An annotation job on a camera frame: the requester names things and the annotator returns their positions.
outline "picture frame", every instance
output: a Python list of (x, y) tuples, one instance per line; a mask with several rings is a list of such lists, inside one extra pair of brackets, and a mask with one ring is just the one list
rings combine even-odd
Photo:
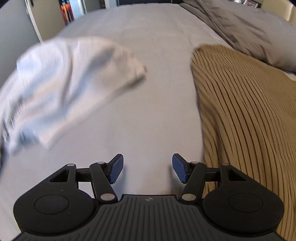
[(258, 5), (259, 5), (259, 3), (257, 3), (254, 0), (245, 0), (244, 4), (247, 5), (247, 6), (253, 7), (253, 8), (257, 8)]

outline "logo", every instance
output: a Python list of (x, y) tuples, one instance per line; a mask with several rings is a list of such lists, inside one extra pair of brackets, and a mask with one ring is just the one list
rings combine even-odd
[(151, 201), (153, 201), (153, 198), (147, 197), (145, 200), (148, 201), (148, 202), (151, 202)]

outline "bed sheet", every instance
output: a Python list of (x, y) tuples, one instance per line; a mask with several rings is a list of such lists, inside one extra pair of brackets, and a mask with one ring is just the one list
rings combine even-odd
[[(61, 137), (53, 148), (24, 147), (9, 157), (0, 176), (0, 240), (20, 232), (13, 217), (17, 198), (67, 163), (78, 168), (124, 156), (113, 188), (126, 194), (178, 194), (174, 153), (201, 161), (202, 133), (190, 70), (200, 44), (227, 44), (210, 27), (176, 4), (137, 4), (92, 12), (62, 37), (101, 36), (131, 49), (146, 65), (146, 78), (110, 100)], [(80, 188), (91, 194), (89, 183)]]

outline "brown pleated fabric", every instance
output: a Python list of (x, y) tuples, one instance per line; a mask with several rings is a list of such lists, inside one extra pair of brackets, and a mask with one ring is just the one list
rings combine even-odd
[(192, 73), (206, 165), (230, 163), (277, 194), (285, 207), (277, 233), (296, 241), (296, 82), (221, 45), (196, 49)]

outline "beige headboard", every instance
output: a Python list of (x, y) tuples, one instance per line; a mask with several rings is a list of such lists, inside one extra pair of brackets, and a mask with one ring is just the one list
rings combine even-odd
[(261, 8), (296, 23), (296, 7), (289, 0), (263, 0)]

